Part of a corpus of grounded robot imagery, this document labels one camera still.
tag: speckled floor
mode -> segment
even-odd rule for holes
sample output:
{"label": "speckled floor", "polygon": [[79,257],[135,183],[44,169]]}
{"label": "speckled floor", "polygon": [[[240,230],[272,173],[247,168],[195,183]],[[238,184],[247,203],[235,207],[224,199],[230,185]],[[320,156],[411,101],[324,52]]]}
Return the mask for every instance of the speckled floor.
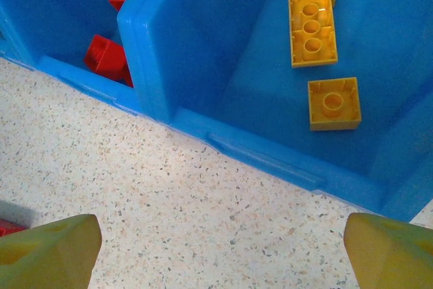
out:
{"label": "speckled floor", "polygon": [[0,101],[0,217],[97,215],[90,288],[357,287],[342,241],[355,208],[4,60]]}

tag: terrazzo floor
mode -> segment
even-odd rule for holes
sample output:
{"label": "terrazzo floor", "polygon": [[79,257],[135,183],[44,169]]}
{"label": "terrazzo floor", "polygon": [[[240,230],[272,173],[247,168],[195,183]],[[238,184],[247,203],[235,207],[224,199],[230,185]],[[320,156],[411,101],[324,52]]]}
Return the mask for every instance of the terrazzo floor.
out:
{"label": "terrazzo floor", "polygon": [[5,60],[0,102],[0,218],[95,214],[90,288],[357,288],[355,208]]}

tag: blue plastic bin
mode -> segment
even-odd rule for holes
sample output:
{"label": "blue plastic bin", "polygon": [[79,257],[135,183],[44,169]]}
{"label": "blue plastic bin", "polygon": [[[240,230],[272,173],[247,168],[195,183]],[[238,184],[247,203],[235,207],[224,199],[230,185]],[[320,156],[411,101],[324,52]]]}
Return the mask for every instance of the blue plastic bin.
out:
{"label": "blue plastic bin", "polygon": [[132,114],[137,92],[96,74],[83,59],[94,35],[121,43],[108,0],[0,0],[0,56],[33,67]]}
{"label": "blue plastic bin", "polygon": [[[337,0],[339,62],[297,69],[288,0],[127,0],[117,21],[134,90],[82,64],[94,34],[116,38],[107,0],[0,6],[23,62],[92,96],[387,217],[408,221],[433,198],[433,0]],[[363,122],[310,132],[307,82],[350,76]]]}

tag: lego stud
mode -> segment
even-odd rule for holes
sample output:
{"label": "lego stud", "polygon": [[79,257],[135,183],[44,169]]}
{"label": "lego stud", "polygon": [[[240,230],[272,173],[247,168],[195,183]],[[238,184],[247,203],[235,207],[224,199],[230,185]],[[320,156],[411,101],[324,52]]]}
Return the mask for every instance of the lego stud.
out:
{"label": "lego stud", "polygon": [[320,56],[320,51],[322,50],[322,41],[316,37],[308,39],[304,43],[304,60],[314,61],[318,60]]}
{"label": "lego stud", "polygon": [[307,20],[315,20],[319,13],[319,6],[315,3],[309,3],[302,8],[301,20],[305,23]]}
{"label": "lego stud", "polygon": [[304,25],[302,25],[302,32],[304,35],[304,40],[310,39],[317,35],[320,30],[320,23],[316,20],[307,20]]}
{"label": "lego stud", "polygon": [[339,93],[331,92],[323,96],[322,113],[328,118],[336,118],[343,111],[344,99]]}

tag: bin compartment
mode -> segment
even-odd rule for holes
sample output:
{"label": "bin compartment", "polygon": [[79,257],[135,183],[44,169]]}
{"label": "bin compartment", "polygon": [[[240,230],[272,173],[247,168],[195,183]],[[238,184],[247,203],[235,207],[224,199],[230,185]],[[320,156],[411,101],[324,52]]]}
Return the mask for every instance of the bin compartment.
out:
{"label": "bin compartment", "polygon": [[[288,0],[128,0],[118,22],[141,104],[158,120],[407,221],[433,198],[433,0],[336,3],[339,62],[311,68],[291,68]],[[310,132],[308,81],[352,76],[358,129]]]}
{"label": "bin compartment", "polygon": [[[133,89],[96,76],[83,62],[95,35],[121,44],[117,11],[108,0],[0,0],[0,29],[17,60],[134,114]],[[1,51],[0,55],[10,58]]]}

